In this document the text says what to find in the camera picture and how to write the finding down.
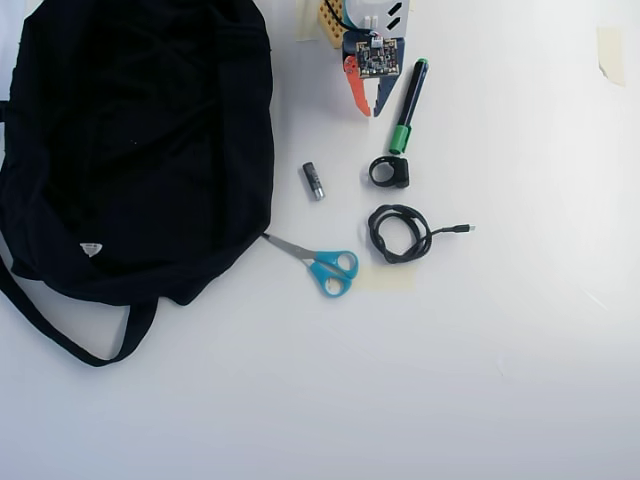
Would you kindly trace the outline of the blue grey gripper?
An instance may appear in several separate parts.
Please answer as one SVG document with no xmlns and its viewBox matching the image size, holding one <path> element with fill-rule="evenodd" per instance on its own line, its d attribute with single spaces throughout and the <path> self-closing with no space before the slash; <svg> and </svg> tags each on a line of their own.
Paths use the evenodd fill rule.
<svg viewBox="0 0 640 480">
<path fill-rule="evenodd" d="M 364 80 L 380 78 L 374 116 L 386 105 L 403 68 L 405 42 L 403 38 L 367 35 L 343 36 L 343 70 L 357 108 L 365 117 L 371 116 L 366 99 Z"/>
</svg>

